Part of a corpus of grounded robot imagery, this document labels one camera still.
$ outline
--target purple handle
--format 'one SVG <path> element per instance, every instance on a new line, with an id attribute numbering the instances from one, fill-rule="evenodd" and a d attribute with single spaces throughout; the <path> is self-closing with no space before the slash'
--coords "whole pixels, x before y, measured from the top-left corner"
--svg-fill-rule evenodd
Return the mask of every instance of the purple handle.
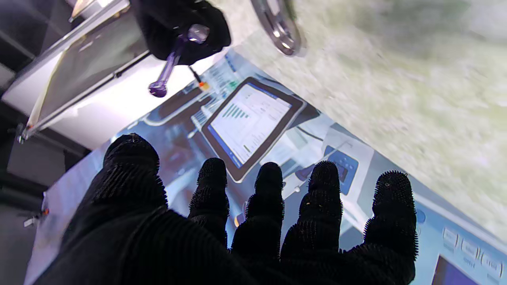
<path id="1" fill-rule="evenodd" d="M 171 76 L 172 69 L 178 64 L 185 42 L 186 38 L 183 35 L 179 35 L 178 38 L 176 38 L 176 43 L 174 43 L 172 51 L 167 57 L 167 62 L 165 63 L 162 73 L 160 73 L 157 81 L 151 83 L 148 87 L 151 95 L 162 98 L 167 94 L 167 88 L 165 85 L 169 80 L 169 76 Z"/>

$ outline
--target metal frame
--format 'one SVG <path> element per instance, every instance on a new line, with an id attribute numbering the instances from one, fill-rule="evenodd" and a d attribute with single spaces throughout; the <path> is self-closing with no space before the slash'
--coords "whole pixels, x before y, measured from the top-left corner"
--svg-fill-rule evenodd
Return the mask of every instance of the metal frame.
<path id="1" fill-rule="evenodd" d="M 285 0 L 277 0 L 279 11 L 276 15 L 269 7 L 268 0 L 251 0 L 262 27 L 275 47 L 286 56 L 294 56 L 301 49 L 301 37 L 291 19 Z"/>

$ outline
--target small display screen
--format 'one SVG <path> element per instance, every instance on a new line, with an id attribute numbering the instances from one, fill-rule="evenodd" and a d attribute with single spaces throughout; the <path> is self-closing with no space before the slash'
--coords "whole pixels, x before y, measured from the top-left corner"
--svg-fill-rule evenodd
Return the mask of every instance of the small display screen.
<path id="1" fill-rule="evenodd" d="M 347 177 L 347 168 L 345 168 L 343 165 L 338 164 L 338 179 L 343 183 L 345 181 L 345 178 Z"/>
<path id="2" fill-rule="evenodd" d="M 270 136 L 291 104 L 246 84 L 208 125 L 208 130 L 240 168 Z"/>
<path id="3" fill-rule="evenodd" d="M 431 285 L 478 285 L 459 268 L 439 256 Z"/>

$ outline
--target white panel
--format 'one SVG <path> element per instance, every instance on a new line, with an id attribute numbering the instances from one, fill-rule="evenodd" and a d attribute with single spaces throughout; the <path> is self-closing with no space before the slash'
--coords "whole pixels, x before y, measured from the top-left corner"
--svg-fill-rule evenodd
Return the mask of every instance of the white panel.
<path id="1" fill-rule="evenodd" d="M 202 73 L 223 55 L 220 53 L 200 60 L 193 68 Z M 50 128 L 89 149 L 99 147 L 194 80 L 187 66 L 176 66 L 167 82 L 167 95 L 164 98 L 152 96 L 148 85 L 158 78 L 164 64 L 165 61 L 154 56 L 144 59 L 67 110 Z"/>

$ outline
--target black glove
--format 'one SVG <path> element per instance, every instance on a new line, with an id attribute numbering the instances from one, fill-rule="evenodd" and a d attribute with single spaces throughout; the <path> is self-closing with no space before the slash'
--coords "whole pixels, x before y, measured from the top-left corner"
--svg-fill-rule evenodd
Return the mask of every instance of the black glove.
<path id="1" fill-rule="evenodd" d="M 187 35 L 193 24 L 205 25 L 209 35 L 203 44 L 188 41 L 178 64 L 190 65 L 231 44 L 222 12 L 206 1 L 130 0 L 150 52 L 166 60 L 178 35 Z"/>

